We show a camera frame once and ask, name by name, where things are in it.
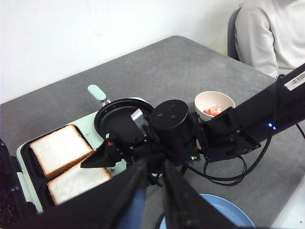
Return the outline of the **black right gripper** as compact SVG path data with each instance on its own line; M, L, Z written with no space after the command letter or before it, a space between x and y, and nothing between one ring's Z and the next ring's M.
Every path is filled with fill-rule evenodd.
M198 118L190 114L184 101L173 99L161 103L153 108L148 120L138 109L132 119L143 133L141 139L126 142L115 131L109 131L102 145L81 163L81 168L114 167L122 160L129 167L144 160L149 182L159 186L165 160L181 166L182 174L187 164L200 160L195 135Z

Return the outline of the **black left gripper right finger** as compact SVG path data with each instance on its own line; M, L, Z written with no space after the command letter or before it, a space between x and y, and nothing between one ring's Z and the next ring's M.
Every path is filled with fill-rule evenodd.
M163 165L163 179L163 209L168 229L236 228L204 200L168 160Z

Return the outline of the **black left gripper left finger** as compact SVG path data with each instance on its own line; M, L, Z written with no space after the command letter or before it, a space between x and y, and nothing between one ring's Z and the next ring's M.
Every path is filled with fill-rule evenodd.
M139 229L147 166L138 162L113 179L37 217L37 229Z

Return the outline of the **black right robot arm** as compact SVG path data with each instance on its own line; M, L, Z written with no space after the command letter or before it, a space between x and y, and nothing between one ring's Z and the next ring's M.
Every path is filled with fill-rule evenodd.
M228 107L211 120L191 113L182 100L168 100L157 107L139 99L125 98L104 105L94 127L103 143L81 163L82 168L114 167L125 161L147 164L148 181L159 184L166 160L181 167L205 159L207 164L242 158L261 148L252 166L240 175L200 176L215 184L234 186L258 165L274 135L298 125L305 118L305 67L299 66L237 107Z

